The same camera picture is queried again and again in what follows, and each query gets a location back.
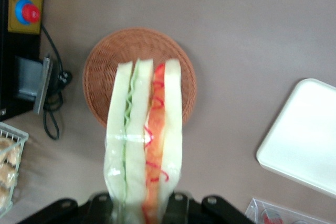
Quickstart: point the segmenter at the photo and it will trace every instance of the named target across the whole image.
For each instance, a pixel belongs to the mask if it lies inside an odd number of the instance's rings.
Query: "screw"
[[[208,203],[214,205],[217,203],[217,199],[215,197],[208,197]]]

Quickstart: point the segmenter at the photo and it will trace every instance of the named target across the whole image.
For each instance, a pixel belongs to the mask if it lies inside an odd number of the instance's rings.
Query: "wire basket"
[[[194,68],[182,48],[170,37],[147,28],[128,28],[106,36],[93,48],[83,73],[86,102],[106,127],[114,78],[119,63],[153,59],[154,67],[177,58],[182,76],[182,116],[185,124],[195,105],[197,86]]]
[[[0,218],[13,205],[21,155],[28,133],[0,122]]]

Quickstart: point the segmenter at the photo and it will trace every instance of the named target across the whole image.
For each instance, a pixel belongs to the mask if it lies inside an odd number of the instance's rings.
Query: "red button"
[[[36,23],[40,19],[40,11],[33,4],[25,4],[22,8],[22,16],[27,22]]]

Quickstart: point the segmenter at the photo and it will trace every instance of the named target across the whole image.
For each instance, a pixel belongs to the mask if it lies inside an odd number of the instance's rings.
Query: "emergency stop button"
[[[15,6],[17,20],[23,25],[40,20],[40,10],[30,0],[19,0]]]

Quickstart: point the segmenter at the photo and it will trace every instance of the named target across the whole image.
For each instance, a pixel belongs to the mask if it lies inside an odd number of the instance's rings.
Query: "plastic tray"
[[[257,152],[262,167],[336,197],[336,88],[305,79]]]
[[[0,151],[0,156],[4,155],[5,157],[8,157],[8,154],[13,153],[15,151],[15,158],[16,158],[16,162],[14,165],[9,163],[8,161],[9,158],[3,158],[3,161],[1,162],[1,164],[10,165],[15,170],[15,176],[14,176],[15,181],[10,187],[6,187],[5,184],[0,182],[0,187],[2,189],[7,190],[8,192],[8,196],[6,198],[4,197],[2,198],[3,202],[0,206],[0,218],[1,218],[12,208],[13,205],[12,196],[14,188],[17,184],[21,155],[24,144],[28,140],[29,135],[26,132],[23,132],[12,126],[0,122],[0,136],[8,138],[12,142],[11,146]]]
[[[253,221],[255,224],[264,224],[263,213],[265,209],[270,211],[275,211],[281,217],[283,224],[294,224],[298,223],[304,224],[334,224],[333,222],[325,222],[313,216],[308,216],[307,214],[294,211],[292,209],[280,207],[273,205],[271,203],[258,200],[253,198],[250,205],[248,206],[245,216]]]

